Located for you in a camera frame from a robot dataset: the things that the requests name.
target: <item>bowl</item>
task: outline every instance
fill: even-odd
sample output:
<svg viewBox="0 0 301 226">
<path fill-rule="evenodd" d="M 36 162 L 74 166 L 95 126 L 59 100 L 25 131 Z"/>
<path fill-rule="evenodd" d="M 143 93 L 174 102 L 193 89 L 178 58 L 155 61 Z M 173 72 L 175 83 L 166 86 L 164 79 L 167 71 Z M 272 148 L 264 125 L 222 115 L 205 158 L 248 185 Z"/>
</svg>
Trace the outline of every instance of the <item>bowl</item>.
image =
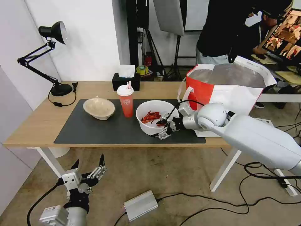
<svg viewBox="0 0 301 226">
<path fill-rule="evenodd" d="M 99 120 L 107 120 L 115 112 L 115 105 L 111 101 L 98 97 L 86 100 L 83 108 L 85 112 Z"/>
<path fill-rule="evenodd" d="M 148 122 L 146 124 L 142 123 L 141 119 L 144 118 L 149 111 L 151 111 L 151 112 L 157 111 L 157 112 L 160 112 L 160 115 L 162 115 L 165 113 L 170 113 L 173 108 L 174 108 L 174 105 L 172 105 L 171 103 L 168 103 L 166 101 L 162 101 L 162 100 L 150 100 L 150 101 L 140 104 L 136 110 L 136 117 L 139 121 L 140 128 L 142 129 L 142 131 L 150 136 L 161 132 L 162 129 L 164 128 L 164 126 L 158 127 L 156 125 L 156 123 L 160 119 L 154 120 L 153 123 Z M 179 117 L 179 112 L 177 109 L 175 109 L 173 111 L 171 117 Z"/>
</svg>

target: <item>floor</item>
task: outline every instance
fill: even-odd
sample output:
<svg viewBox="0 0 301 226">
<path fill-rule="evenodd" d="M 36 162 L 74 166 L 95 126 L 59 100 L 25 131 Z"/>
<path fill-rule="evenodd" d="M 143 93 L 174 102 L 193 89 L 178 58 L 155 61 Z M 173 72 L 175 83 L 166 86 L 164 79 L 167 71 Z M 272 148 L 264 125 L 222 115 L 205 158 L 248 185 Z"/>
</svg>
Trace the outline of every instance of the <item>floor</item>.
<svg viewBox="0 0 301 226">
<path fill-rule="evenodd" d="M 276 126 L 292 124 L 298 111 L 297 104 L 287 104 L 284 110 L 267 104 L 264 109 L 254 109 L 252 115 L 272 119 Z M 239 183 L 247 176 L 243 167 L 235 164 L 216 192 L 209 190 L 209 184 L 225 159 L 220 149 L 190 148 L 73 148 L 68 154 L 58 158 L 65 169 L 80 159 L 82 173 L 93 170 L 104 153 L 108 171 L 93 188 L 90 195 L 88 225 L 113 226 L 124 212 L 123 203 L 149 189 L 156 197 L 177 192 L 200 194 L 242 204 Z M 253 161 L 242 154 L 240 163 Z M 254 169 L 252 172 L 265 172 Z M 56 176 L 40 160 L 29 178 L 23 184 L 15 198 L 0 217 L 0 225 L 26 225 L 26 215 L 30 206 L 56 183 Z M 262 180 L 250 177 L 242 184 L 242 193 L 248 203 L 271 196 L 282 202 L 296 202 L 299 197 L 290 197 L 274 180 Z M 61 186 L 49 194 L 33 210 L 32 225 L 40 225 L 38 219 L 44 208 L 63 205 L 66 202 L 66 189 Z M 124 216 L 119 226 L 178 226 L 189 215 L 204 208 L 219 207 L 243 213 L 246 207 L 232 207 L 205 198 L 176 196 L 164 199 L 159 207 L 143 217 L 129 223 Z M 192 225 L 292 225 L 301 224 L 301 205 L 281 205 L 272 200 L 264 200 L 257 206 L 250 207 L 247 215 L 238 215 L 223 210 L 208 210 L 185 222 Z"/>
</svg>

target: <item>computer monitor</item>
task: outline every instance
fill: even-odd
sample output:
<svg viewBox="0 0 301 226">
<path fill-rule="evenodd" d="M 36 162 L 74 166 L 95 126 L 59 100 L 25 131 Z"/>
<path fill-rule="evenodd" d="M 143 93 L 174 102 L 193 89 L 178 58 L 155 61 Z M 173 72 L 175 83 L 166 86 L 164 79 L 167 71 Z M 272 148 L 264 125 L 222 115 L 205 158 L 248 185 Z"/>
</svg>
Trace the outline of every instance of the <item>computer monitor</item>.
<svg viewBox="0 0 301 226">
<path fill-rule="evenodd" d="M 286 65 L 301 66 L 301 10 L 291 9 L 266 43 L 265 50 L 283 59 Z"/>
</svg>

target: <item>bag handle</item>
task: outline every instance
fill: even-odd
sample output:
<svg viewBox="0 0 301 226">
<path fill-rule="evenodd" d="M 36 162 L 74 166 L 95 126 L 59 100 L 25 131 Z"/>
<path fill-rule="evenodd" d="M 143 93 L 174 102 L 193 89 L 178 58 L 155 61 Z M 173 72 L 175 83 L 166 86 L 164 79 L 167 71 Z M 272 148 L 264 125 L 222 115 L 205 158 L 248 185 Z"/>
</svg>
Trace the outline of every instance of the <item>bag handle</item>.
<svg viewBox="0 0 301 226">
<path fill-rule="evenodd" d="M 181 84 L 180 84 L 180 86 L 179 86 L 179 89 L 178 89 L 178 96 L 177 96 L 178 102 L 181 102 L 181 101 L 180 101 L 180 95 L 181 95 L 181 92 L 182 92 L 182 89 L 183 89 L 183 84 L 184 84 L 185 79 L 186 79 L 186 77 L 182 80 L 182 82 L 181 82 Z M 185 94 L 184 94 L 182 100 L 187 100 L 187 99 L 188 99 L 188 96 L 189 96 L 189 94 L 190 94 L 191 92 L 194 92 L 194 89 L 193 89 L 191 86 L 189 86 L 189 87 L 187 88 L 187 90 L 186 90 L 186 92 L 185 92 Z"/>
</svg>

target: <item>shopping bag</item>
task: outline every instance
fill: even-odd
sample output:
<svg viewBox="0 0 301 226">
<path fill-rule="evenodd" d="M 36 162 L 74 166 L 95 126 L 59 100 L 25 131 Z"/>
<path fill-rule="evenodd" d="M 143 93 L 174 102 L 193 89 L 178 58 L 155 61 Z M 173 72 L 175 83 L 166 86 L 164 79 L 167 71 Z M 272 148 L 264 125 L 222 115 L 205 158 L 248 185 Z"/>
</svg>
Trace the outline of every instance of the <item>shopping bag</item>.
<svg viewBox="0 0 301 226">
<path fill-rule="evenodd" d="M 195 100 L 202 104 L 222 103 L 225 109 L 237 114 L 248 115 L 267 86 L 276 84 L 271 72 L 263 65 L 238 56 L 229 64 L 198 64 L 186 78 L 183 100 Z M 178 90 L 178 101 L 182 85 Z M 193 110 L 202 106 L 189 102 Z M 199 137 L 217 136 L 213 132 L 198 132 Z"/>
</svg>

